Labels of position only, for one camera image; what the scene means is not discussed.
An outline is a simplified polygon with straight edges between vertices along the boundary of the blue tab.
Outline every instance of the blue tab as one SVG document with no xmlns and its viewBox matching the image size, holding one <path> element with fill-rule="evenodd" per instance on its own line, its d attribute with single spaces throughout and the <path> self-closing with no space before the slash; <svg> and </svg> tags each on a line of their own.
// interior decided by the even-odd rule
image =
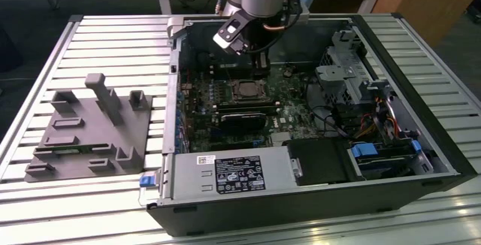
<svg viewBox="0 0 481 245">
<path fill-rule="evenodd" d="M 374 144 L 371 143 L 364 143 L 364 144 L 356 144 L 352 148 L 351 148 L 354 157 L 360 157 L 360 156 L 372 156 L 372 155 L 378 155 Z"/>
<path fill-rule="evenodd" d="M 140 178 L 140 187 L 153 187 L 155 186 L 155 176 L 143 176 Z"/>
<path fill-rule="evenodd" d="M 352 151 L 354 158 L 360 157 L 359 150 L 355 148 L 355 146 L 351 148 L 351 151 Z"/>
<path fill-rule="evenodd" d="M 412 145 L 415 153 L 419 153 L 422 151 L 422 147 L 420 147 L 418 140 L 412 140 L 411 145 Z"/>
</svg>

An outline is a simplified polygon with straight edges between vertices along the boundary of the black cable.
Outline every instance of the black cable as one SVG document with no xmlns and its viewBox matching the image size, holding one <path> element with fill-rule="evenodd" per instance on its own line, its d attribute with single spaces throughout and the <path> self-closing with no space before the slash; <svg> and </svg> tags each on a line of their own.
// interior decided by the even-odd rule
<svg viewBox="0 0 481 245">
<path fill-rule="evenodd" d="M 328 117 L 334 119 L 332 115 L 330 114 L 328 116 L 326 116 L 326 120 L 327 120 Z M 318 130 L 318 131 L 322 132 L 322 136 L 324 136 L 324 134 L 326 134 L 327 131 L 338 132 L 338 131 L 327 130 L 327 128 L 326 128 L 326 123 L 324 123 L 324 122 L 323 122 L 323 130 Z"/>
<path fill-rule="evenodd" d="M 322 109 L 326 109 L 326 110 L 328 110 L 328 111 L 334 110 L 334 108 L 330 107 L 328 105 L 318 105 L 318 106 L 314 106 L 314 107 L 312 107 L 312 110 L 316 109 L 316 108 L 322 108 Z"/>
<path fill-rule="evenodd" d="M 344 137 L 344 138 L 347 138 L 347 139 L 354 139 L 354 138 L 348 135 L 348 133 L 347 133 L 342 128 L 339 128 L 335 124 L 332 124 L 330 121 L 327 121 L 324 118 L 322 118 L 322 117 L 312 111 L 314 108 L 310 107 L 308 101 L 307 101 L 307 91 L 306 91 L 306 97 L 304 97 L 304 99 L 306 99 L 306 107 L 307 107 L 307 110 L 312 113 L 312 115 L 314 115 L 324 124 L 330 125 L 331 128 L 336 130 L 336 132 L 339 133 L 339 135 L 340 135 L 342 137 Z"/>
<path fill-rule="evenodd" d="M 300 13 L 302 13 L 300 0 L 296 0 L 296 1 L 298 1 L 298 13 L 295 14 L 294 20 L 286 25 L 284 30 L 287 30 L 290 27 L 292 27 L 295 25 L 295 23 L 296 23 L 296 21 L 299 20 L 299 17 L 300 17 Z"/>
<path fill-rule="evenodd" d="M 278 36 L 270 41 L 270 43 L 263 46 L 261 48 L 256 49 L 256 50 L 245 50 L 244 54 L 257 54 L 259 52 L 263 52 L 264 50 L 267 50 L 268 48 L 271 48 L 271 46 L 279 41 L 279 39 L 282 38 L 284 32 L 279 32 Z"/>
<path fill-rule="evenodd" d="M 200 11 L 205 9 L 205 7 L 208 6 L 208 4 L 209 4 L 209 2 L 211 2 L 211 0 L 207 0 L 207 2 L 205 2 L 205 4 L 203 5 L 203 7 L 199 8 L 199 9 L 196 9 L 195 7 L 192 7 L 191 5 L 188 5 L 184 0 L 176 0 L 176 1 L 183 5 L 183 7 L 193 10 L 196 14 L 199 14 Z"/>
</svg>

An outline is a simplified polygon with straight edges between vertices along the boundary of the aluminum extrusion table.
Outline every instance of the aluminum extrusion table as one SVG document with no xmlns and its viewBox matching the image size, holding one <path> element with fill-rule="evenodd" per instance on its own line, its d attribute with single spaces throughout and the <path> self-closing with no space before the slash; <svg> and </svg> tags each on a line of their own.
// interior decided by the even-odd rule
<svg viewBox="0 0 481 245">
<path fill-rule="evenodd" d="M 434 115 L 481 172 L 481 106 L 403 19 L 363 15 Z M 0 144 L 1 244 L 471 244 L 481 240 L 481 178 L 434 193 L 396 211 L 248 229 L 199 237 L 165 234 L 139 205 L 139 175 L 25 183 L 53 107 L 54 90 L 82 86 L 104 73 L 119 96 L 153 96 L 145 170 L 160 167 L 169 48 L 168 16 L 72 17 Z M 370 59 L 374 70 L 382 73 Z"/>
</svg>

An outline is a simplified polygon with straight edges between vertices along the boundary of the power supply label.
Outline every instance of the power supply label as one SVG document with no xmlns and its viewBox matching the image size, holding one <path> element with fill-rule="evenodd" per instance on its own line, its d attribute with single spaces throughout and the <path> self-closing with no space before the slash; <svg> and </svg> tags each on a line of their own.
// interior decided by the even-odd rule
<svg viewBox="0 0 481 245">
<path fill-rule="evenodd" d="M 264 190 L 260 157 L 216 159 L 215 183 L 219 194 Z"/>
</svg>

